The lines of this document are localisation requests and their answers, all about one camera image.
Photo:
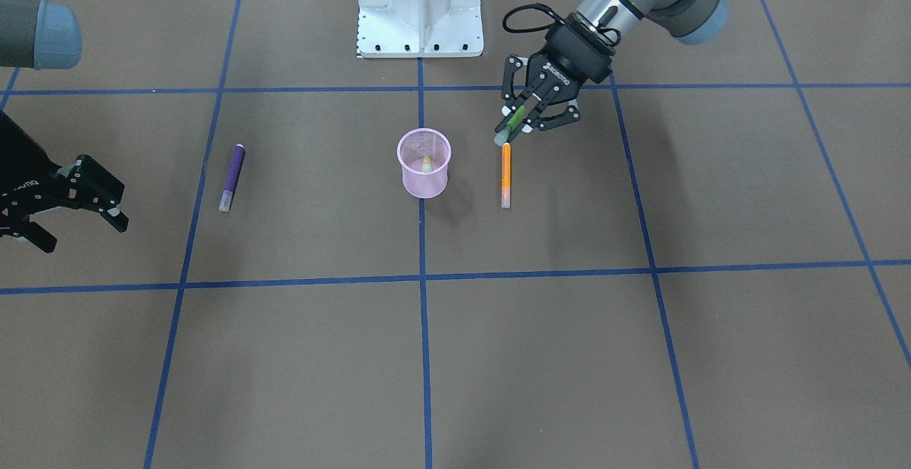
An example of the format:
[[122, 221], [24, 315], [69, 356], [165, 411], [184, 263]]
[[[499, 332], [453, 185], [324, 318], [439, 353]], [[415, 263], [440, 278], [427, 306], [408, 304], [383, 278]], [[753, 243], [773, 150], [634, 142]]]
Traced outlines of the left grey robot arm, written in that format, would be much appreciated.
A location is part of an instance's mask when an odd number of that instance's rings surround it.
[[664, 28], [674, 40], [697, 45], [716, 37], [729, 17], [726, 0], [582, 0], [564, 17], [540, 3], [515, 11], [538, 11], [550, 22], [539, 28], [544, 34], [539, 51], [505, 59], [503, 120], [494, 138], [500, 146], [521, 132], [578, 122], [582, 86], [611, 76], [618, 45], [644, 19]]

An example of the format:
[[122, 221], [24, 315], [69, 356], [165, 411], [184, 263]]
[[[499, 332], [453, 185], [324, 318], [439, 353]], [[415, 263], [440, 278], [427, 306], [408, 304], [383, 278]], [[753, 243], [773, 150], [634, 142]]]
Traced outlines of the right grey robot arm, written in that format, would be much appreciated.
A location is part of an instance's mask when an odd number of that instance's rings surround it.
[[[49, 0], [1, 0], [4, 68], [65, 70], [79, 63], [82, 33], [75, 12]], [[56, 164], [42, 146], [1, 112], [1, 235], [52, 253], [58, 239], [32, 217], [54, 209], [87, 210], [117, 232], [128, 227], [125, 186], [88, 154]]]

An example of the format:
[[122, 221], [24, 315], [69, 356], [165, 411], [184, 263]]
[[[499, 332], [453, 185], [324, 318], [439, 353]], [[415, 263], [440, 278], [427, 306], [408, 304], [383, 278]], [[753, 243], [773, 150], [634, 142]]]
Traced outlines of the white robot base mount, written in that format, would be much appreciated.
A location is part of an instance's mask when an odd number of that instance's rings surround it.
[[484, 53], [481, 0], [358, 0], [359, 58], [472, 58]]

